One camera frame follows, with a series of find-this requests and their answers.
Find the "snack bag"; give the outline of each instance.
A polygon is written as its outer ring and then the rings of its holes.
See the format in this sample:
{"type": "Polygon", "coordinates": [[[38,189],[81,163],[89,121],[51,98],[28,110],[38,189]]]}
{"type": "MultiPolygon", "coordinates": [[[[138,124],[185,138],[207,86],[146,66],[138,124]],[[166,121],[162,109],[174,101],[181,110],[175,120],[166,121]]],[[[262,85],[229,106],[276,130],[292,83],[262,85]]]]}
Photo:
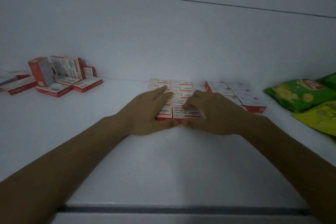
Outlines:
{"type": "Polygon", "coordinates": [[[274,88],[266,88],[264,92],[293,112],[304,111],[320,103],[336,99],[336,91],[309,79],[288,81],[274,88]]]}
{"type": "Polygon", "coordinates": [[[336,136],[336,101],[325,102],[292,116],[308,127],[336,136]]]}
{"type": "Polygon", "coordinates": [[[333,90],[336,90],[336,73],[329,74],[318,80],[319,83],[327,86],[333,90]]]}

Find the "forearm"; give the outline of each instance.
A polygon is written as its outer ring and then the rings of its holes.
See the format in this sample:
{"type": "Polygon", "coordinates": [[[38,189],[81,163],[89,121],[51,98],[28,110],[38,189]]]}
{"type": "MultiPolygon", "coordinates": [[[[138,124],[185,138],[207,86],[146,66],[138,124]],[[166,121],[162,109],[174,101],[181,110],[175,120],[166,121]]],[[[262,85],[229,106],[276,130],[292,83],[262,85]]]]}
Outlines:
{"type": "Polygon", "coordinates": [[[72,195],[126,135],[104,119],[0,183],[4,223],[42,223],[72,195]]]}
{"type": "Polygon", "coordinates": [[[241,134],[294,186],[324,223],[336,210],[336,168],[291,138],[263,116],[255,117],[241,134]]]}

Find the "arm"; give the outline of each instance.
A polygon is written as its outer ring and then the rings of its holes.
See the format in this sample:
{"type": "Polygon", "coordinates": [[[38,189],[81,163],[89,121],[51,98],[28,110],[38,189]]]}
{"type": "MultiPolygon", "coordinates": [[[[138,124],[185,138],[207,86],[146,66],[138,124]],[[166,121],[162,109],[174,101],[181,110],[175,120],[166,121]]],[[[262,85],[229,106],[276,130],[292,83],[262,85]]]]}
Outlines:
{"type": "Polygon", "coordinates": [[[213,134],[238,134],[263,154],[294,186],[323,223],[334,223],[336,168],[291,138],[267,117],[246,112],[219,93],[195,91],[184,108],[202,110],[206,120],[189,119],[184,126],[213,134]]]}
{"type": "Polygon", "coordinates": [[[172,93],[160,88],[136,96],[0,183],[2,223],[44,223],[66,202],[97,164],[127,135],[147,135],[178,125],[155,116],[172,93]]]}

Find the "person's left hand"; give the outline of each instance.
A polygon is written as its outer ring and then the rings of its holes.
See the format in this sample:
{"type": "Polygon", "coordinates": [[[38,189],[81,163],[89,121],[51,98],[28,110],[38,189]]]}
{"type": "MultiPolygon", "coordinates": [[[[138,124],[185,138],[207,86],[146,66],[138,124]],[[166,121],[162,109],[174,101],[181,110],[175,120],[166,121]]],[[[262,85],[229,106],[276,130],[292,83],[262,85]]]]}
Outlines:
{"type": "Polygon", "coordinates": [[[127,135],[148,135],[156,131],[173,128],[180,123],[175,119],[155,120],[157,113],[173,93],[164,93],[167,86],[137,95],[117,114],[106,117],[117,123],[127,135]]]}

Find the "hand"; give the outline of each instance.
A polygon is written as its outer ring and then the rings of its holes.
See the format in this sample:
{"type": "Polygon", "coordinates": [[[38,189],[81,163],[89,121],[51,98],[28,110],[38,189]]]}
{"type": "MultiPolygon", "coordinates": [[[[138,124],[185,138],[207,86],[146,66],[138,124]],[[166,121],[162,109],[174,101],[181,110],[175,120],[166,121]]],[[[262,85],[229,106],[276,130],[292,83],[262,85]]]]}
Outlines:
{"type": "Polygon", "coordinates": [[[184,126],[198,128],[217,135],[241,135],[246,123],[258,117],[245,111],[219,93],[208,93],[199,90],[196,90],[182,107],[184,109],[196,107],[206,116],[206,120],[183,120],[182,124],[184,126]]]}
{"type": "Polygon", "coordinates": [[[164,93],[167,86],[137,95],[123,109],[113,117],[114,122],[120,124],[125,135],[148,135],[156,131],[173,128],[179,125],[174,119],[155,120],[157,113],[173,93],[164,93]]]}

